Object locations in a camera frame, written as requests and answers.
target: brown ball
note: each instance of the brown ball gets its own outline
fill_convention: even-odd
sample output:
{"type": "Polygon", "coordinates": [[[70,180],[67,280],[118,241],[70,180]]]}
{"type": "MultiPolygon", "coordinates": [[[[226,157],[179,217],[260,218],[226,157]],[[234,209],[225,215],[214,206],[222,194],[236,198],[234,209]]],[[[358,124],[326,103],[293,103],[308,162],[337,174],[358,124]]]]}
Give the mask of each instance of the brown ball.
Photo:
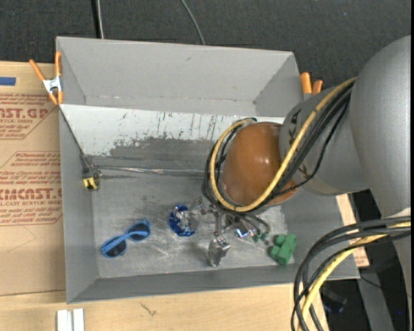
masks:
{"type": "MultiPolygon", "coordinates": [[[[249,205],[270,185],[281,166],[278,123],[261,122],[247,125],[230,142],[224,163],[222,191],[234,203],[249,205]]],[[[282,189],[295,185],[290,180],[282,189]]],[[[294,189],[271,200],[267,205],[281,203],[296,193],[294,189]]]]}

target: cardboard sheet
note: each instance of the cardboard sheet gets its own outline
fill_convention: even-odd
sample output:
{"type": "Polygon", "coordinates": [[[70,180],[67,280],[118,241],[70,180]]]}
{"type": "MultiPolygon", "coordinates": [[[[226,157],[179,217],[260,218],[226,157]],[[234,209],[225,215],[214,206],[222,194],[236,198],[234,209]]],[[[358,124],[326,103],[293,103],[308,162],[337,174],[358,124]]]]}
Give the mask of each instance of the cardboard sheet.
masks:
{"type": "Polygon", "coordinates": [[[29,63],[0,62],[0,76],[17,79],[0,86],[0,295],[62,290],[58,108],[29,63]]]}

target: black floor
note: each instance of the black floor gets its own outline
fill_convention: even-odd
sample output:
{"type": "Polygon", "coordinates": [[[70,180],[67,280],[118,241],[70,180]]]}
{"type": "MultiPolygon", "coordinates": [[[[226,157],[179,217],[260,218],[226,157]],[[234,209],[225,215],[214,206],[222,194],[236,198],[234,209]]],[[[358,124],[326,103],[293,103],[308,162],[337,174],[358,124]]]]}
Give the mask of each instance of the black floor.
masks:
{"type": "MultiPolygon", "coordinates": [[[[200,43],[179,0],[101,2],[108,39],[200,43]]],[[[299,71],[310,71],[314,78],[322,78],[324,87],[356,76],[381,48],[411,33],[411,0],[186,0],[186,3],[208,45],[293,51],[299,71]]],[[[33,58],[52,62],[58,35],[95,37],[88,0],[0,0],[0,60],[33,58]]],[[[362,214],[367,217],[369,212],[375,214],[368,209],[362,214]]],[[[328,286],[349,300],[341,314],[329,315],[332,330],[368,330],[356,282],[328,286]]],[[[395,327],[403,330],[399,321],[395,327]]]]}

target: orange clip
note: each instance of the orange clip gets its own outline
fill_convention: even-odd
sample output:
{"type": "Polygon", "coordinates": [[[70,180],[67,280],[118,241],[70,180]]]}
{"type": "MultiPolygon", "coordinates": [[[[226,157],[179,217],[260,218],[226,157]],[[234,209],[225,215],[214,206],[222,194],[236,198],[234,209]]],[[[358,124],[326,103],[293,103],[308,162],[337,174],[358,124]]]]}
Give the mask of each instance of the orange clip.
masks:
{"type": "Polygon", "coordinates": [[[302,84],[302,93],[310,94],[311,93],[311,78],[308,72],[301,73],[301,84],[302,84]]]}
{"type": "Polygon", "coordinates": [[[34,60],[29,60],[29,64],[32,66],[32,68],[35,71],[35,74],[39,78],[41,82],[43,82],[46,90],[49,92],[49,98],[50,100],[57,106],[58,104],[63,103],[63,90],[61,89],[61,80],[60,76],[61,73],[61,53],[56,52],[55,53],[55,78],[51,80],[45,79],[43,73],[41,72],[39,66],[34,60]],[[57,98],[55,98],[54,94],[52,93],[52,90],[57,89],[57,98]]]}
{"type": "Polygon", "coordinates": [[[320,93],[320,91],[322,91],[322,84],[323,83],[324,82],[322,80],[317,80],[317,81],[314,82],[313,91],[312,91],[313,95],[315,95],[317,93],[320,93]]]}

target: black wire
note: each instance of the black wire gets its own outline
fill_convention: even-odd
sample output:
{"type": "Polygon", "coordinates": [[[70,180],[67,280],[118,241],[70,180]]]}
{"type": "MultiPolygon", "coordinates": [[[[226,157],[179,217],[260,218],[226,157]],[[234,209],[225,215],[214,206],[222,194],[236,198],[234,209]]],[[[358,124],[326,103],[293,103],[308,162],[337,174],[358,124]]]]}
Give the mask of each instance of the black wire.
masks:
{"type": "MultiPolygon", "coordinates": [[[[349,96],[349,92],[351,92],[351,90],[347,91],[344,96],[347,97],[347,95],[349,96]]],[[[314,143],[316,142],[317,138],[320,136],[320,134],[323,132],[325,126],[328,124],[328,122],[334,117],[334,115],[340,110],[340,108],[345,105],[344,109],[342,110],[342,112],[340,113],[339,117],[337,118],[336,122],[334,123],[330,133],[328,134],[320,155],[319,155],[319,159],[317,160],[315,169],[313,170],[313,173],[303,182],[296,184],[288,189],[282,190],[281,192],[276,192],[274,191],[265,201],[263,201],[261,203],[261,205],[265,205],[267,204],[269,201],[273,200],[276,197],[282,196],[284,194],[286,194],[287,192],[290,192],[292,190],[295,190],[297,188],[300,188],[301,186],[305,185],[306,183],[308,183],[317,173],[317,171],[319,170],[321,164],[322,164],[322,160],[324,158],[324,153],[326,151],[326,147],[328,146],[331,138],[333,137],[336,128],[338,127],[340,121],[342,120],[343,116],[345,115],[347,108],[348,108],[348,102],[349,99],[342,101],[339,105],[336,104],[336,106],[333,108],[333,111],[330,113],[330,115],[326,118],[321,118],[320,120],[322,120],[322,122],[316,127],[314,133],[310,134],[309,136],[307,136],[307,140],[305,142],[305,144],[302,146],[301,151],[298,153],[298,155],[295,157],[295,159],[292,161],[292,163],[290,164],[290,169],[288,169],[286,171],[286,174],[283,176],[283,178],[279,181],[278,183],[278,189],[279,188],[283,188],[285,186],[285,184],[293,177],[293,175],[295,174],[296,170],[298,169],[298,167],[300,167],[302,161],[305,159],[306,155],[308,154],[308,152],[310,151],[310,149],[313,147],[314,143]]]]}
{"type": "MultiPolygon", "coordinates": [[[[398,240],[398,239],[403,239],[403,238],[407,237],[410,234],[411,234],[411,232],[407,232],[407,233],[401,233],[401,234],[396,235],[394,237],[387,236],[387,237],[381,238],[381,239],[379,239],[377,241],[374,241],[374,242],[357,244],[355,247],[349,246],[347,248],[341,249],[338,252],[332,254],[329,258],[327,258],[325,260],[325,262],[323,262],[320,265],[320,267],[318,267],[318,269],[316,270],[316,272],[313,274],[313,277],[310,280],[305,281],[305,283],[304,283],[304,289],[302,290],[302,292],[300,294],[298,294],[297,297],[295,296],[295,307],[293,308],[293,313],[292,313],[292,316],[291,316],[291,319],[290,319],[291,329],[292,330],[295,330],[295,326],[294,326],[294,314],[296,313],[297,318],[299,319],[299,322],[301,323],[302,330],[303,331],[308,331],[308,327],[306,326],[305,320],[304,320],[303,315],[302,315],[302,311],[300,310],[300,304],[299,303],[302,300],[302,298],[304,298],[305,295],[308,294],[308,289],[315,282],[315,280],[317,279],[317,277],[322,273],[322,270],[324,270],[328,266],[328,264],[331,263],[331,261],[337,255],[339,255],[342,252],[345,252],[347,250],[354,250],[355,248],[364,247],[364,246],[366,246],[368,244],[371,244],[371,243],[379,244],[379,243],[385,243],[385,242],[394,241],[394,240],[398,240]]],[[[315,325],[316,325],[317,329],[319,331],[320,330],[323,330],[322,325],[320,325],[319,319],[317,318],[317,315],[315,314],[315,311],[314,311],[314,308],[313,308],[312,305],[310,306],[310,315],[312,317],[314,315],[313,321],[315,322],[315,325]]]]}
{"type": "MultiPolygon", "coordinates": [[[[286,194],[287,192],[290,192],[291,190],[294,190],[294,189],[304,185],[305,183],[307,183],[309,180],[311,180],[315,176],[317,170],[320,167],[320,164],[322,163],[326,147],[327,147],[328,143],[330,142],[331,137],[334,135],[336,127],[339,125],[340,121],[342,120],[342,117],[344,116],[344,114],[346,112],[348,102],[349,102],[349,97],[351,95],[351,88],[352,88],[352,85],[346,86],[343,90],[341,90],[341,92],[339,92],[337,95],[335,95],[335,97],[329,102],[329,104],[323,110],[321,110],[321,112],[319,114],[319,119],[317,120],[316,125],[311,129],[310,134],[306,137],[305,143],[302,145],[301,149],[297,153],[297,155],[295,157],[295,160],[293,160],[292,163],[290,163],[290,165],[289,165],[290,169],[288,169],[286,171],[287,174],[284,174],[283,178],[281,178],[279,180],[279,183],[277,184],[277,187],[282,188],[285,185],[285,183],[287,183],[288,180],[291,179],[291,177],[294,175],[295,171],[298,169],[298,167],[300,166],[300,164],[304,160],[305,156],[308,154],[309,150],[313,146],[314,142],[317,140],[318,136],[324,131],[325,126],[337,114],[337,112],[340,110],[340,108],[343,105],[345,105],[345,108],[342,110],[342,113],[340,114],[340,116],[336,120],[329,136],[327,137],[327,139],[325,141],[325,144],[322,146],[322,151],[321,151],[321,154],[319,156],[319,160],[317,162],[316,168],[313,171],[312,175],[309,178],[307,178],[305,181],[303,181],[302,183],[297,184],[297,185],[295,185],[295,186],[293,186],[289,189],[286,189],[286,190],[284,190],[282,192],[279,192],[277,194],[275,192],[272,193],[264,201],[262,201],[258,206],[256,206],[255,208],[253,208],[249,212],[257,210],[258,208],[261,208],[262,206],[266,205],[268,202],[273,200],[275,197],[286,194]]],[[[221,157],[220,157],[221,163],[225,159],[224,148],[225,147],[222,148],[223,151],[221,152],[221,157]]],[[[210,176],[210,173],[207,172],[206,174],[207,174],[206,175],[207,178],[205,179],[205,181],[208,181],[208,176],[210,176]]],[[[213,199],[212,194],[208,194],[208,195],[206,195],[206,197],[207,198],[210,197],[210,199],[209,199],[210,202],[214,203],[215,205],[219,205],[224,210],[227,210],[227,208],[225,208],[216,199],[213,199]]]]}
{"type": "MultiPolygon", "coordinates": [[[[337,120],[336,120],[336,122],[334,123],[334,125],[333,125],[333,127],[331,128],[331,131],[330,131],[330,133],[328,134],[328,136],[327,136],[327,138],[326,138],[326,140],[325,140],[325,142],[324,142],[324,144],[322,145],[322,149],[321,149],[321,152],[320,152],[320,154],[319,154],[319,158],[318,158],[318,160],[317,160],[317,163],[316,163],[316,166],[315,166],[315,169],[313,170],[313,172],[311,173],[311,175],[307,178],[307,179],[305,179],[304,181],[302,181],[301,183],[299,183],[299,184],[296,184],[296,185],[293,185],[293,186],[291,186],[291,187],[289,187],[288,189],[285,189],[285,190],[282,190],[281,192],[278,192],[278,193],[276,193],[276,192],[274,192],[272,195],[270,195],[265,201],[263,201],[262,202],[262,205],[266,205],[268,202],[270,202],[271,200],[273,200],[273,199],[275,199],[275,198],[277,198],[277,197],[280,197],[280,196],[282,196],[282,195],[284,195],[284,194],[286,194],[287,192],[290,192],[290,191],[292,191],[292,190],[295,190],[295,189],[297,189],[297,188],[300,188],[301,186],[303,186],[303,185],[305,185],[306,183],[308,183],[315,175],[316,175],[316,173],[317,173],[317,171],[319,170],[319,168],[320,168],[320,166],[321,166],[321,164],[322,164],[322,161],[323,161],[323,159],[324,159],[324,154],[325,154],[325,151],[326,151],[326,148],[327,148],[327,146],[328,146],[328,144],[330,143],[330,140],[331,140],[331,138],[333,137],[333,135],[334,135],[334,133],[335,133],[335,131],[336,131],[336,129],[337,129],[337,127],[338,127],[338,125],[340,124],[340,121],[342,120],[342,118],[344,117],[344,115],[345,115],[345,113],[346,113],[346,111],[347,111],[347,109],[348,109],[348,104],[346,104],[345,105],[345,108],[342,110],[342,112],[341,112],[341,114],[339,115],[339,117],[337,118],[337,120]]],[[[288,175],[287,177],[286,177],[286,180],[290,180],[291,179],[291,177],[294,175],[294,172],[295,171],[292,171],[291,173],[290,173],[290,175],[288,175]]]]}
{"type": "MultiPolygon", "coordinates": [[[[392,223],[392,221],[393,221],[394,219],[388,219],[387,221],[388,221],[388,223],[389,224],[391,224],[392,223]]],[[[370,222],[362,222],[362,223],[369,223],[368,225],[371,225],[373,222],[372,221],[370,221],[370,222]]],[[[410,234],[410,232],[409,233],[403,233],[403,234],[401,234],[400,236],[401,237],[406,237],[406,234],[410,234]]],[[[303,279],[304,280],[304,285],[307,285],[307,274],[308,274],[308,265],[309,265],[309,263],[311,262],[311,260],[312,259],[314,259],[314,257],[316,257],[322,250],[325,250],[326,248],[329,248],[330,246],[332,246],[332,245],[336,245],[336,244],[338,244],[338,243],[341,243],[341,242],[343,242],[343,241],[347,241],[347,240],[351,240],[351,239],[356,239],[356,238],[360,238],[360,237],[368,237],[368,236],[371,236],[371,235],[376,235],[375,233],[370,233],[370,232],[358,232],[358,233],[352,233],[352,234],[346,234],[345,236],[342,236],[342,237],[336,237],[336,238],[333,238],[333,239],[331,239],[330,241],[327,241],[327,242],[323,242],[323,241],[321,241],[322,239],[320,239],[311,249],[310,249],[310,251],[309,251],[309,253],[307,254],[307,256],[306,256],[306,258],[304,259],[304,261],[302,262],[302,264],[300,265],[300,267],[299,267],[299,270],[298,270],[298,272],[297,272],[297,275],[296,275],[296,278],[295,278],[295,285],[294,285],[294,288],[293,288],[293,294],[294,294],[294,298],[295,298],[295,301],[300,301],[300,299],[299,299],[299,284],[300,284],[300,282],[301,282],[301,280],[303,279]]],[[[381,242],[384,242],[384,241],[388,241],[388,239],[387,239],[388,237],[384,237],[384,238],[382,238],[382,239],[380,239],[380,241],[375,241],[375,243],[381,243],[381,242]]],[[[358,247],[361,247],[361,246],[364,246],[364,245],[366,245],[367,243],[365,243],[365,244],[358,244],[358,245],[356,245],[356,248],[358,248],[358,247]]],[[[347,248],[345,248],[344,250],[341,250],[341,251],[345,251],[345,250],[349,250],[349,249],[353,249],[353,247],[347,247],[347,248]]],[[[326,261],[329,261],[329,262],[331,262],[331,259],[332,259],[332,257],[330,257],[330,258],[328,258],[326,261]]],[[[307,293],[307,290],[306,290],[306,288],[304,288],[304,290],[303,290],[303,293],[302,294],[305,294],[305,293],[307,293]]],[[[311,306],[310,307],[310,314],[311,314],[311,316],[312,316],[312,318],[313,318],[313,321],[315,322],[315,323],[319,323],[319,321],[318,321],[318,319],[317,319],[317,316],[315,315],[315,311],[314,311],[314,309],[313,309],[313,306],[311,306]]]]}
{"type": "MultiPolygon", "coordinates": [[[[408,235],[411,234],[411,229],[409,227],[406,228],[406,232],[405,233],[401,233],[398,235],[395,235],[394,237],[391,237],[391,240],[398,240],[398,239],[403,239],[404,237],[407,237],[408,235]]],[[[384,239],[383,241],[380,240],[376,240],[373,241],[371,243],[385,243],[385,242],[389,242],[389,236],[388,237],[384,237],[382,239],[384,239]]],[[[306,285],[306,289],[308,290],[308,288],[311,286],[312,283],[314,283],[314,281],[316,280],[316,278],[322,273],[322,270],[324,268],[326,268],[326,266],[335,258],[335,255],[337,254],[333,254],[330,258],[328,258],[325,262],[323,262],[323,264],[321,264],[321,267],[318,268],[316,270],[316,272],[313,274],[313,276],[311,277],[311,279],[309,280],[308,284],[306,284],[306,282],[308,281],[308,268],[305,269],[304,271],[304,275],[303,275],[303,281],[304,281],[304,285],[306,285]]],[[[323,330],[322,325],[319,322],[319,318],[317,317],[314,307],[311,305],[310,306],[310,315],[311,318],[313,319],[314,324],[316,325],[317,329],[319,331],[323,330]]]]}
{"type": "Polygon", "coordinates": [[[295,279],[295,286],[294,286],[294,298],[296,300],[297,296],[299,295],[299,284],[301,281],[301,276],[306,276],[308,273],[308,264],[309,262],[317,255],[319,254],[322,250],[324,250],[325,248],[334,245],[336,243],[340,243],[341,241],[344,240],[350,240],[351,238],[353,238],[353,234],[346,234],[345,236],[342,237],[337,237],[338,240],[334,240],[331,239],[333,237],[336,237],[337,235],[344,233],[344,232],[348,232],[349,230],[353,230],[355,227],[358,227],[359,229],[363,229],[363,228],[369,228],[372,227],[374,225],[383,225],[384,223],[387,224],[396,224],[396,223],[401,223],[403,221],[408,221],[411,220],[410,217],[398,217],[397,219],[384,219],[384,220],[374,220],[374,221],[366,221],[366,222],[361,222],[361,223],[356,223],[353,225],[349,225],[346,227],[341,227],[338,228],[332,232],[329,232],[328,234],[326,234],[325,236],[323,236],[321,239],[319,239],[314,246],[309,250],[309,253],[307,254],[306,258],[304,259],[303,263],[301,264],[301,266],[299,267],[299,270],[297,272],[296,275],[296,279],[295,279]]]}
{"type": "Polygon", "coordinates": [[[376,288],[382,289],[382,287],[378,284],[375,284],[374,282],[371,282],[369,279],[366,279],[365,277],[363,277],[362,275],[360,276],[361,279],[363,279],[365,282],[374,285],[376,288]]]}
{"type": "Polygon", "coordinates": [[[102,35],[100,33],[97,0],[90,0],[90,5],[92,6],[92,16],[94,19],[95,33],[97,34],[97,38],[100,39],[102,35]]]}

